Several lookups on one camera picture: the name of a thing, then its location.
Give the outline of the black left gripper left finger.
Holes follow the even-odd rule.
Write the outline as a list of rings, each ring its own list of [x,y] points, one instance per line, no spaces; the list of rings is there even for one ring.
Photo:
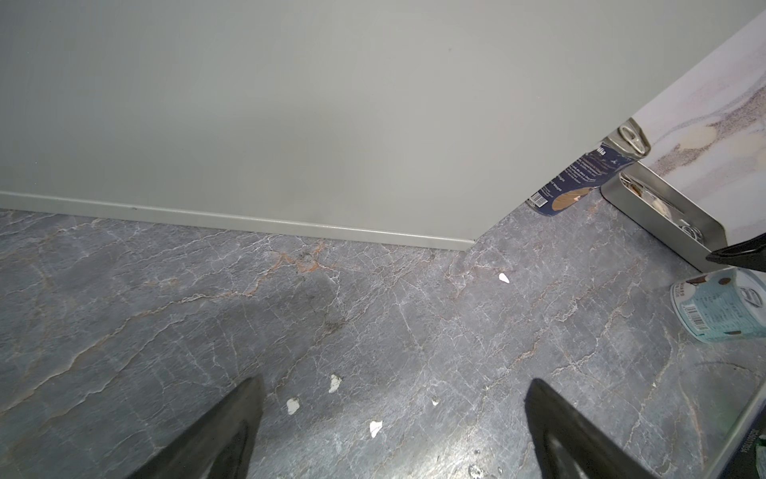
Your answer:
[[[263,377],[247,377],[133,478],[245,478],[263,418]]]

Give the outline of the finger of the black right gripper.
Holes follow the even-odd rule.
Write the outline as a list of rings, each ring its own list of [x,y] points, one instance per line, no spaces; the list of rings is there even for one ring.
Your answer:
[[[750,271],[766,272],[766,234],[762,234],[748,241],[742,241],[736,245],[730,245],[717,251],[712,251],[706,256],[706,261],[728,267],[740,267]]]

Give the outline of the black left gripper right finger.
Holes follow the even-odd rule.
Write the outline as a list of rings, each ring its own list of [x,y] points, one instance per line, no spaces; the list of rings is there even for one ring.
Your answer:
[[[652,478],[542,379],[532,380],[525,412],[544,478]]]

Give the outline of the light can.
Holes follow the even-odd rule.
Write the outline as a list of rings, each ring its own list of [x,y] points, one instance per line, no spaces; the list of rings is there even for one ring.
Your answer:
[[[697,340],[716,343],[765,337],[765,275],[728,267],[678,281],[671,303]]]

